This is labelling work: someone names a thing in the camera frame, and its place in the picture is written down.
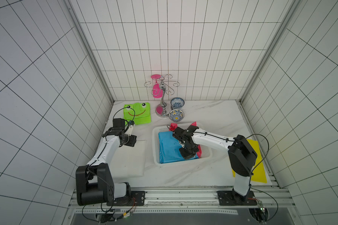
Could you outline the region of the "yellow raincoat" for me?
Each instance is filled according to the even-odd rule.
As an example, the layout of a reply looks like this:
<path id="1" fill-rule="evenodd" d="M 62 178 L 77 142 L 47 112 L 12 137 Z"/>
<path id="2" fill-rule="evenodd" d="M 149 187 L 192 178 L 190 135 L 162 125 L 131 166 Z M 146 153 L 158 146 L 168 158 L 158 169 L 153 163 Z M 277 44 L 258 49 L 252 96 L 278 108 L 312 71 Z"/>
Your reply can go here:
<path id="1" fill-rule="evenodd" d="M 229 147 L 228 155 L 234 176 L 251 177 L 251 181 L 267 183 L 263 156 L 257 141 L 237 135 Z"/>

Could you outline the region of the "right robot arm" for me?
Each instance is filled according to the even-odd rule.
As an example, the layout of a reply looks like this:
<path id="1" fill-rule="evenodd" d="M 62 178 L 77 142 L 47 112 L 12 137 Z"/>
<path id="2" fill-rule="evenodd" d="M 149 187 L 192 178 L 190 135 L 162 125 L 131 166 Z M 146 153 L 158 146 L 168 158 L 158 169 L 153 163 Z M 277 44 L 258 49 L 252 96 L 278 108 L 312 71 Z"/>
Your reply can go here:
<path id="1" fill-rule="evenodd" d="M 198 146 L 226 151 L 232 170 L 236 174 L 232 192 L 235 196 L 241 197 L 243 201 L 247 199 L 257 153 L 244 136 L 219 136 L 190 125 L 186 129 L 175 128 L 173 137 L 182 145 L 179 152 L 185 160 L 192 159 L 199 152 Z"/>

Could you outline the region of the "pink bunny raincoat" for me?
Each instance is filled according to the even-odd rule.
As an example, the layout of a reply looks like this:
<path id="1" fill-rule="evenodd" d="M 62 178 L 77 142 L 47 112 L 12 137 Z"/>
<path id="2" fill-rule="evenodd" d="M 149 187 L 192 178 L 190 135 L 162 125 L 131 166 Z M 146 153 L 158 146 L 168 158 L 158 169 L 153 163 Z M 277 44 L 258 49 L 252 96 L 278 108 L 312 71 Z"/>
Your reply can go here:
<path id="1" fill-rule="evenodd" d="M 172 136 L 179 140 L 179 139 L 185 139 L 186 142 L 193 142 L 193 134 L 194 132 L 199 129 L 198 126 L 190 125 L 187 129 L 183 129 L 177 126 L 177 124 L 171 124 L 168 126 L 169 130 L 172 131 Z M 201 148 L 199 146 L 199 152 L 197 152 L 197 155 L 195 157 L 200 158 L 201 157 Z"/>

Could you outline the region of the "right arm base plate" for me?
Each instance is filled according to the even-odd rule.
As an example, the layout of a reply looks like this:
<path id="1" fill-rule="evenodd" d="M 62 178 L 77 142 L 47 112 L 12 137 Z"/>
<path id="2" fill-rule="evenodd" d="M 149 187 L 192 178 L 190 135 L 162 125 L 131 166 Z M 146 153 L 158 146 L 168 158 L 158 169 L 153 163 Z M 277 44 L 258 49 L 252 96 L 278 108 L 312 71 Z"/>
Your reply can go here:
<path id="1" fill-rule="evenodd" d="M 249 191 L 246 196 L 241 196 L 235 191 L 217 191 L 220 206 L 256 206 L 257 200 L 254 199 L 253 191 Z"/>

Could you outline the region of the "pink wine glass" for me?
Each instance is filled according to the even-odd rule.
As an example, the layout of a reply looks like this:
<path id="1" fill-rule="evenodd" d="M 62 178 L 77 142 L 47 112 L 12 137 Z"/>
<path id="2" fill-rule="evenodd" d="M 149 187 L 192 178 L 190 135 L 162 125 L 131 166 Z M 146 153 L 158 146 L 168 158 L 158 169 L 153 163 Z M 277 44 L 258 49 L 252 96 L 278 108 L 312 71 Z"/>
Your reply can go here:
<path id="1" fill-rule="evenodd" d="M 163 96 L 163 90 L 160 89 L 159 81 L 161 78 L 161 75 L 155 74 L 151 76 L 153 81 L 153 89 L 152 89 L 152 95 L 154 98 L 161 98 Z"/>

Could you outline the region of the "blue patterned ceramic cup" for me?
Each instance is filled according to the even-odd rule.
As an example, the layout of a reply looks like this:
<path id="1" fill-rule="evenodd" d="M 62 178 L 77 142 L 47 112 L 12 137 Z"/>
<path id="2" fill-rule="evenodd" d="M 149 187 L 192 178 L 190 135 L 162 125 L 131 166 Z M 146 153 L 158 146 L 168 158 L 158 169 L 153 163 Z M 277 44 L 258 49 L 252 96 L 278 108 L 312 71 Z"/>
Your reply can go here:
<path id="1" fill-rule="evenodd" d="M 180 122 L 184 116 L 184 112 L 180 109 L 173 109 L 169 112 L 169 119 L 173 122 Z"/>

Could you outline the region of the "white plastic perforated basket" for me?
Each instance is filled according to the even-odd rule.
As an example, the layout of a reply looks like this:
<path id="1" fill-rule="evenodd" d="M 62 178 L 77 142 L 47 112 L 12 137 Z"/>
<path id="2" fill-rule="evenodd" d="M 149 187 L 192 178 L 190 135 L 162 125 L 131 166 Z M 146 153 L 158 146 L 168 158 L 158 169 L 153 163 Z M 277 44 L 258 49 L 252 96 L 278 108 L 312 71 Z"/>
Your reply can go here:
<path id="1" fill-rule="evenodd" d="M 190 160 L 184 160 L 184 161 L 178 161 L 178 162 L 171 162 L 171 163 L 160 163 L 160 142 L 159 142 L 159 133 L 160 132 L 167 132 L 169 131 L 169 128 L 164 126 L 158 126 L 153 129 L 152 132 L 152 150 L 153 150 L 153 157 L 154 157 L 154 163 L 157 166 L 165 167 L 165 166 L 177 166 L 182 165 L 185 163 L 194 163 L 194 162 L 204 162 L 212 158 L 212 149 L 207 146 L 201 145 L 202 154 L 201 157 L 198 159 L 190 159 Z"/>

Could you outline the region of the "green frog raincoat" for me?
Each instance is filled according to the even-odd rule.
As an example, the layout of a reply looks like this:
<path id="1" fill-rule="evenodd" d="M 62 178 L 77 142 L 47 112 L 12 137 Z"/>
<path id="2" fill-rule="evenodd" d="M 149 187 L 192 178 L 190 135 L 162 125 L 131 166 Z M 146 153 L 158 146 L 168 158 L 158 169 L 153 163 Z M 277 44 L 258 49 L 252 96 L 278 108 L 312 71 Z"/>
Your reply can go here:
<path id="1" fill-rule="evenodd" d="M 123 110 L 123 118 L 134 121 L 135 125 L 151 123 L 151 106 L 148 102 L 126 104 Z"/>

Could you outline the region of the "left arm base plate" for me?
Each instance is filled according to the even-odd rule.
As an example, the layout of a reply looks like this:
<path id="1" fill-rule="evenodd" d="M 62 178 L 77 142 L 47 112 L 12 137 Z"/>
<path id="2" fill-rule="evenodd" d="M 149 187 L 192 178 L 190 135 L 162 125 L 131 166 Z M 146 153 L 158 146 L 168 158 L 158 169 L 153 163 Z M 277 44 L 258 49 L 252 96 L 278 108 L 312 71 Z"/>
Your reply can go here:
<path id="1" fill-rule="evenodd" d="M 113 203 L 106 203 L 107 206 L 144 206 L 146 198 L 145 191 L 132 191 L 130 197 L 121 197 Z"/>

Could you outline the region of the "blue patterned ceramic bowl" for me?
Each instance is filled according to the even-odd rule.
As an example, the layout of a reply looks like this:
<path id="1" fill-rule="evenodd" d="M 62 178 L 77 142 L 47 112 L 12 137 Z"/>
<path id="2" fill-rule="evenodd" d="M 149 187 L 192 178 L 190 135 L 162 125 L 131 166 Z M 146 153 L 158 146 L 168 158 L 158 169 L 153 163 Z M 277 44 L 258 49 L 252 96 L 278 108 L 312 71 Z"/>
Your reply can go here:
<path id="1" fill-rule="evenodd" d="M 185 105 L 185 101 L 182 98 L 176 97 L 170 101 L 172 109 L 181 109 Z"/>

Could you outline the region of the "aluminium mounting rail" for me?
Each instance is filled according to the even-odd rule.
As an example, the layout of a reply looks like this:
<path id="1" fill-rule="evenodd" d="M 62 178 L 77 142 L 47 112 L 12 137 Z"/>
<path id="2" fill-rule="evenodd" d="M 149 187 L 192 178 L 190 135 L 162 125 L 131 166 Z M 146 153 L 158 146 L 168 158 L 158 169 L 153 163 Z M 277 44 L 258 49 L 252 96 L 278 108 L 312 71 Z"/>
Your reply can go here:
<path id="1" fill-rule="evenodd" d="M 230 191 L 227 188 L 136 188 L 133 191 L 145 191 L 144 206 L 107 206 L 106 204 L 91 204 L 79 206 L 76 194 L 73 194 L 69 204 L 69 215 L 75 213 L 103 214 L 110 210 L 116 214 L 131 211 L 139 213 L 220 213 L 238 215 L 239 210 L 268 209 L 269 215 L 279 214 L 281 209 L 295 207 L 294 201 L 286 189 L 272 186 L 254 188 L 256 206 L 220 206 L 217 191 Z"/>

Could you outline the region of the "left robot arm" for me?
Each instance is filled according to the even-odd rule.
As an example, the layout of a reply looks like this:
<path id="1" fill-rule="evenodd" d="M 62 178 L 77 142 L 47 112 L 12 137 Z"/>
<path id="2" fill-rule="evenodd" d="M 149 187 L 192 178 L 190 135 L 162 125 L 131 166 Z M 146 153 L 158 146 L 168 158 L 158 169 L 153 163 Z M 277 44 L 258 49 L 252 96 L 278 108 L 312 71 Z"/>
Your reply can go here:
<path id="1" fill-rule="evenodd" d="M 101 137 L 101 143 L 93 158 L 76 170 L 77 203 L 80 206 L 106 203 L 107 205 L 130 204 L 131 188 L 127 182 L 114 183 L 109 164 L 120 147 L 134 147 L 137 137 L 127 133 L 135 122 L 121 118 L 113 119 Z"/>

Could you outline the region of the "blue raincoat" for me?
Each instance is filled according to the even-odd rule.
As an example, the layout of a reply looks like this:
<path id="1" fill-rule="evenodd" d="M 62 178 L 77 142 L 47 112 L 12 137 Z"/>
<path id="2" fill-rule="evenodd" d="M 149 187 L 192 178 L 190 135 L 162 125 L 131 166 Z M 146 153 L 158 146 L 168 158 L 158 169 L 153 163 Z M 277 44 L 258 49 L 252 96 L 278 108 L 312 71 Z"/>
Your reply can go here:
<path id="1" fill-rule="evenodd" d="M 179 149 L 182 148 L 180 142 L 172 136 L 171 131 L 159 132 L 159 162 L 161 164 L 185 161 Z"/>

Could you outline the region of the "white raincoat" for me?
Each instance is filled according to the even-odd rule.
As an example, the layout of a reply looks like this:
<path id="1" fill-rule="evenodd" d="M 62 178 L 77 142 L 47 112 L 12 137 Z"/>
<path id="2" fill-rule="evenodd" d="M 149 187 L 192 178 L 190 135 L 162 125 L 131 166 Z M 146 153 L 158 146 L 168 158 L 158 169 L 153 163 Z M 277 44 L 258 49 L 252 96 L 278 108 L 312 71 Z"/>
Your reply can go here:
<path id="1" fill-rule="evenodd" d="M 110 164 L 113 179 L 135 178 L 144 175 L 146 141 L 137 141 L 134 147 L 122 146 L 115 152 Z"/>

